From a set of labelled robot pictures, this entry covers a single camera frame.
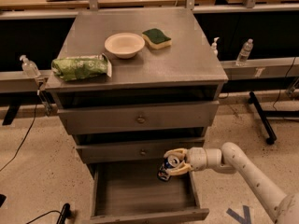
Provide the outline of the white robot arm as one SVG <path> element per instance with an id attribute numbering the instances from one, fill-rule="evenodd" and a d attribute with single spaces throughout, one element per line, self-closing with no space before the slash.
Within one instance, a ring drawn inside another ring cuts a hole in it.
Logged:
<path id="1" fill-rule="evenodd" d="M 274 224 L 299 223 L 299 193 L 286 194 L 236 144 L 221 148 L 176 148 L 164 153 L 166 176 L 212 169 L 222 174 L 239 172 Z"/>

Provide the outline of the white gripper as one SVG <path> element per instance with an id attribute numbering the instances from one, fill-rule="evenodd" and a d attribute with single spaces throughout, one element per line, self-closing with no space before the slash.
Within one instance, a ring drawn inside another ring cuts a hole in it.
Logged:
<path id="1" fill-rule="evenodd" d="M 186 148 L 176 148 L 168 150 L 164 153 L 164 158 L 173 155 L 180 161 L 183 161 L 187 154 L 187 163 L 183 162 L 180 166 L 172 169 L 167 169 L 166 172 L 171 175 L 184 175 L 189 171 L 203 171 L 207 167 L 206 152 L 201 147 L 192 147 L 189 150 Z"/>

